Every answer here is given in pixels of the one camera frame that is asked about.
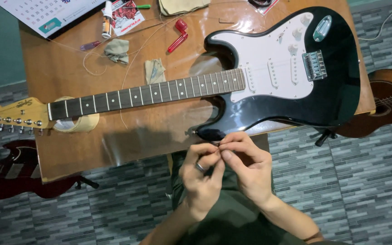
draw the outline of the forearm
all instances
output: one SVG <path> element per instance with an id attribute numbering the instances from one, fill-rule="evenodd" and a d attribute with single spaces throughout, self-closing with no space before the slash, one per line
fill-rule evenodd
<path id="1" fill-rule="evenodd" d="M 188 206 L 183 202 L 166 220 L 155 227 L 140 242 L 140 245 L 173 245 L 195 223 L 197 223 L 197 220 L 193 218 Z"/>
<path id="2" fill-rule="evenodd" d="M 259 208 L 270 222 L 301 240 L 308 239 L 319 232 L 319 227 L 308 215 L 284 203 L 276 196 L 272 196 L 268 203 Z"/>

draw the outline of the cable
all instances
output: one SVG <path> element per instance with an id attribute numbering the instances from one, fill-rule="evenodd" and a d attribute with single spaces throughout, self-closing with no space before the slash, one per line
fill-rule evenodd
<path id="1" fill-rule="evenodd" d="M 382 29 L 384 28 L 385 23 L 388 21 L 389 18 L 391 18 L 391 16 L 392 16 L 392 12 L 391 12 L 391 14 L 389 14 L 389 16 L 388 16 L 388 17 L 384 20 L 384 22 L 382 23 L 381 28 L 379 29 L 379 32 L 378 32 L 378 35 L 377 35 L 377 36 L 375 36 L 374 38 L 358 38 L 358 40 L 373 41 L 373 40 L 378 39 L 378 37 L 380 37 L 381 34 L 382 34 Z"/>

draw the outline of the white pickguard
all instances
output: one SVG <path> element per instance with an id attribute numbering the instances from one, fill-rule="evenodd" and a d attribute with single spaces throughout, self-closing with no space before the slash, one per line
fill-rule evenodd
<path id="1" fill-rule="evenodd" d="M 299 14 L 261 37 L 227 32 L 211 37 L 235 47 L 238 68 L 246 71 L 247 86 L 232 92 L 232 102 L 257 95 L 297 99 L 312 92 L 314 83 L 308 81 L 302 54 L 306 53 L 304 35 L 313 17 Z"/>

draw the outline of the headstock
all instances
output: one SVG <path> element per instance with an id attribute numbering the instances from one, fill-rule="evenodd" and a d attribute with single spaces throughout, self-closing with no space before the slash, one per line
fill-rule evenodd
<path id="1" fill-rule="evenodd" d="M 24 133 L 24 127 L 30 127 L 30 134 L 33 128 L 39 128 L 39 135 L 42 135 L 43 129 L 51 128 L 53 123 L 49 121 L 46 104 L 31 97 L 0 106 L 0 131 L 8 127 L 9 132 L 14 132 L 14 126 L 20 127 L 19 133 Z"/>

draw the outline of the rosewood fretboard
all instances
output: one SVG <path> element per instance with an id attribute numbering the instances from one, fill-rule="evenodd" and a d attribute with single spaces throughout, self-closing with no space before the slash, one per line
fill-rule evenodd
<path id="1" fill-rule="evenodd" d="M 199 75 L 48 104 L 50 120 L 243 90 L 244 69 Z"/>

